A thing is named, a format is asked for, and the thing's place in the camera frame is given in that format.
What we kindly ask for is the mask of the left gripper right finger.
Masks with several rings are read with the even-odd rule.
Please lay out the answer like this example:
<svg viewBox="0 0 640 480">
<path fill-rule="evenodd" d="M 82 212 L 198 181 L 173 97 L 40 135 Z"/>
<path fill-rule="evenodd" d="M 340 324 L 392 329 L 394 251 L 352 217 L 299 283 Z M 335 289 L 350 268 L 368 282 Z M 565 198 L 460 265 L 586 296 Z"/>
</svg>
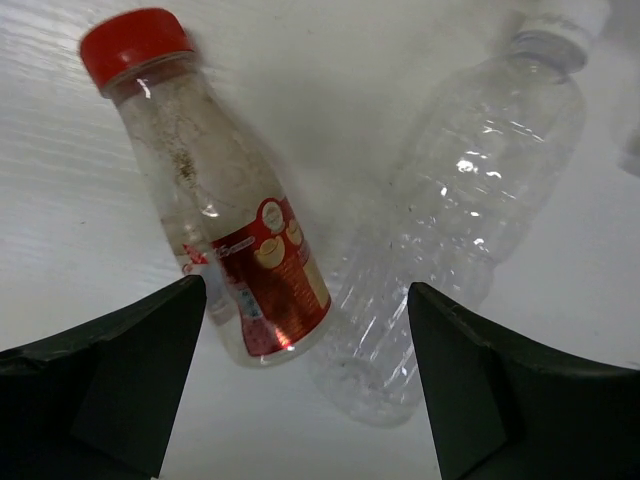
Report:
<svg viewBox="0 0 640 480">
<path fill-rule="evenodd" d="M 486 319 L 424 283 L 408 311 L 445 479 L 635 479 L 639 373 Z"/>
</svg>

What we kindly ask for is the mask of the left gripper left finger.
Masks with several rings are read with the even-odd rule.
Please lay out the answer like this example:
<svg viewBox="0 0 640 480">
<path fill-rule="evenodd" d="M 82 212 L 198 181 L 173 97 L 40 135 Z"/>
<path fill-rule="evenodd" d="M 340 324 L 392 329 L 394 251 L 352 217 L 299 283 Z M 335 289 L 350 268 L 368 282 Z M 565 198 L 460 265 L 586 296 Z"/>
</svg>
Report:
<svg viewBox="0 0 640 480">
<path fill-rule="evenodd" d="M 1 354 L 4 479 L 159 477 L 203 323 L 204 280 Z"/>
</svg>

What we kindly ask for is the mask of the red-capped labelled small bottle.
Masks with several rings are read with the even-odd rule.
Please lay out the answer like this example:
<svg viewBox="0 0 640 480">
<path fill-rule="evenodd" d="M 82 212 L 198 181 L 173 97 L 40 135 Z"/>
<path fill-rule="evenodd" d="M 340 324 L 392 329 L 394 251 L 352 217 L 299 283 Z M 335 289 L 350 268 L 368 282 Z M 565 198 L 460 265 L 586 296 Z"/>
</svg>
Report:
<svg viewBox="0 0 640 480">
<path fill-rule="evenodd" d="M 117 109 L 171 249 L 208 283 L 207 311 L 233 361 L 275 366 L 325 333 L 331 297 L 270 162 L 221 105 L 179 20 L 111 17 L 80 58 Z"/>
</svg>

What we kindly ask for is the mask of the clear bottle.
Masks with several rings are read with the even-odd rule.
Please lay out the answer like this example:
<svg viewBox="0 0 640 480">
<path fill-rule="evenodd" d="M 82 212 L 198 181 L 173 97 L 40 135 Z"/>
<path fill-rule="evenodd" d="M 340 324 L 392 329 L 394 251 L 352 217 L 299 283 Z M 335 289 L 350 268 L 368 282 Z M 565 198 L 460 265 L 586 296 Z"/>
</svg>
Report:
<svg viewBox="0 0 640 480">
<path fill-rule="evenodd" d="M 395 427 L 422 402 L 409 288 L 467 307 L 487 297 L 573 155 L 586 117 L 574 76 L 609 14 L 606 1 L 541 1 L 505 52 L 435 88 L 332 272 L 338 319 L 310 354 L 350 419 Z"/>
</svg>

